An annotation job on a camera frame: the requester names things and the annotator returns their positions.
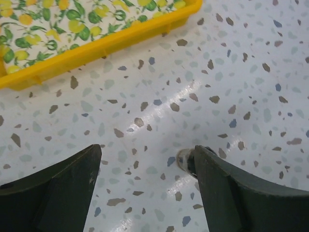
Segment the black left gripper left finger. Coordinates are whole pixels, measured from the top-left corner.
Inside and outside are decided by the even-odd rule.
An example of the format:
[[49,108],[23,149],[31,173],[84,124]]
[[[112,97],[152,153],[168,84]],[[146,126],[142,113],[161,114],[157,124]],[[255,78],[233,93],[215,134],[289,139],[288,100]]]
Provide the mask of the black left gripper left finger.
[[34,174],[1,185],[2,232],[82,232],[101,161],[90,145]]

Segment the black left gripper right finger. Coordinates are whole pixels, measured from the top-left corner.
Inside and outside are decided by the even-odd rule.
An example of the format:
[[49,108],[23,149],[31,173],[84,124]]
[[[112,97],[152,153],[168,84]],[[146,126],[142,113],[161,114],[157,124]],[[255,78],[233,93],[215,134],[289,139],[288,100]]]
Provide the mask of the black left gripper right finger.
[[261,179],[194,149],[195,169],[211,232],[307,232],[309,193]]

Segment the spice jar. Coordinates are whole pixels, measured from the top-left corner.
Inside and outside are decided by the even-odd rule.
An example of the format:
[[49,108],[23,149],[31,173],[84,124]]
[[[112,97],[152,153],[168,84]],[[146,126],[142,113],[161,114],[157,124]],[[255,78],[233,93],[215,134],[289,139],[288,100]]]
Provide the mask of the spice jar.
[[177,166],[184,172],[191,175],[193,178],[197,179],[196,168],[195,168],[195,158],[193,155],[192,148],[186,148],[180,150],[176,155]]

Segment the yellow plastic bin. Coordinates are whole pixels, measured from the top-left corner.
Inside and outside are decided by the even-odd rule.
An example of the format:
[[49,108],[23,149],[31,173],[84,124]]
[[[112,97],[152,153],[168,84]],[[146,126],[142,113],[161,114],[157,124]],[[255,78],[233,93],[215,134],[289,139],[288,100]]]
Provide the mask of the yellow plastic bin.
[[159,34],[168,34],[171,30],[183,26],[189,16],[199,11],[202,3],[202,0],[188,0],[185,7],[172,13],[131,26],[13,74],[7,74],[4,66],[1,65],[0,87],[20,91],[33,85],[40,85],[46,80],[96,59],[106,57]]

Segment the lemon-print cloth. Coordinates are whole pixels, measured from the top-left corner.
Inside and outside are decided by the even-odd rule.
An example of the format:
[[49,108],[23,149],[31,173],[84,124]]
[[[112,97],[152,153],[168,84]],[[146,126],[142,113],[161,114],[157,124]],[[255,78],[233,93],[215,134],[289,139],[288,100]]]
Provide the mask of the lemon-print cloth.
[[186,6],[183,0],[3,0],[0,54],[8,74]]

